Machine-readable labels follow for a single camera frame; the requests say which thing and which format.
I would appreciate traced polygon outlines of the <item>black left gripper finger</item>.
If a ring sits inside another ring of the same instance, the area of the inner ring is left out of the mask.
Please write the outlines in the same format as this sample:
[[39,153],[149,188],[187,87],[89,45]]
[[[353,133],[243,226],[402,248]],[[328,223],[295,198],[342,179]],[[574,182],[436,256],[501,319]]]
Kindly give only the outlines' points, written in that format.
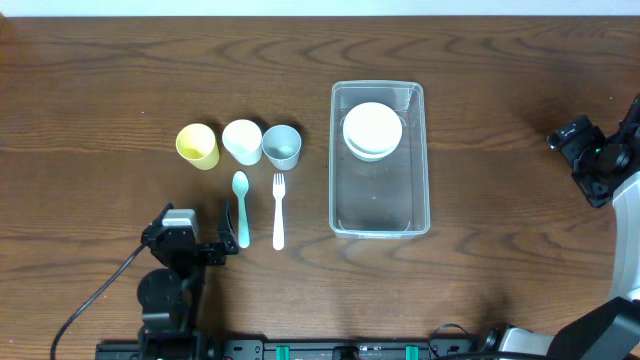
[[167,214],[167,212],[171,209],[173,209],[174,206],[171,202],[169,202],[164,208],[163,210],[160,212],[160,214],[150,223],[150,233],[151,234],[156,234],[156,233],[160,233],[162,232],[162,228],[163,228],[163,219],[165,217],[165,215]]
[[228,201],[224,202],[223,211],[221,212],[217,226],[217,234],[220,242],[223,244],[237,243],[236,233],[231,221],[230,203]]

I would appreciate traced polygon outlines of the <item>grey plastic bowl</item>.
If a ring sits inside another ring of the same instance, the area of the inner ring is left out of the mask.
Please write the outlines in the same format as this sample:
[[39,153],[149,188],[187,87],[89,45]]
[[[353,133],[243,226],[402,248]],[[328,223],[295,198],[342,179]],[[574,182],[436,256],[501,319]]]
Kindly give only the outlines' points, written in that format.
[[365,161],[365,162],[380,161],[380,160],[384,159],[385,157],[387,157],[388,155],[390,155],[392,153],[392,151],[386,151],[386,152],[382,152],[382,153],[367,153],[367,152],[359,151],[357,149],[351,149],[350,152],[357,159]]

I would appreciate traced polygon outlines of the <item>white plastic bowl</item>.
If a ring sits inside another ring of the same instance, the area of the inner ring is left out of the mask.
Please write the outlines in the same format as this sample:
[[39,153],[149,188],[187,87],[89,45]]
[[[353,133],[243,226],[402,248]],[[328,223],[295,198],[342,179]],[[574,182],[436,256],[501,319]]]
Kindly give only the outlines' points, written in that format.
[[366,102],[347,113],[342,132],[349,150],[393,152],[402,138],[403,124],[390,107],[377,102]]

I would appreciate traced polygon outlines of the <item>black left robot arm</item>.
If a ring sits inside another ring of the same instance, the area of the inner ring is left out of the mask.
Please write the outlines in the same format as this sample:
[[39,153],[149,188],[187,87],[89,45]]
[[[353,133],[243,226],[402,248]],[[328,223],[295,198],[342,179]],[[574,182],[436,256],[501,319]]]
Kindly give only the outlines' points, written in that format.
[[198,234],[195,211],[171,203],[142,232],[141,244],[164,266],[148,273],[137,289],[143,330],[152,339],[202,340],[196,322],[206,268],[239,253],[230,205],[224,205],[216,242],[200,243]]

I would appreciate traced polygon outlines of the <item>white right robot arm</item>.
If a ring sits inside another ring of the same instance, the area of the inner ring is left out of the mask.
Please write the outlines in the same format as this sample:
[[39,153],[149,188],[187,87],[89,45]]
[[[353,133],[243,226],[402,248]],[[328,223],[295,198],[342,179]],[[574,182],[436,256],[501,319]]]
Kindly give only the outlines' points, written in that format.
[[510,327],[481,347],[498,359],[623,359],[639,344],[639,112],[629,110],[611,136],[581,116],[547,138],[571,167],[594,208],[612,205],[614,269],[608,301],[554,336]]

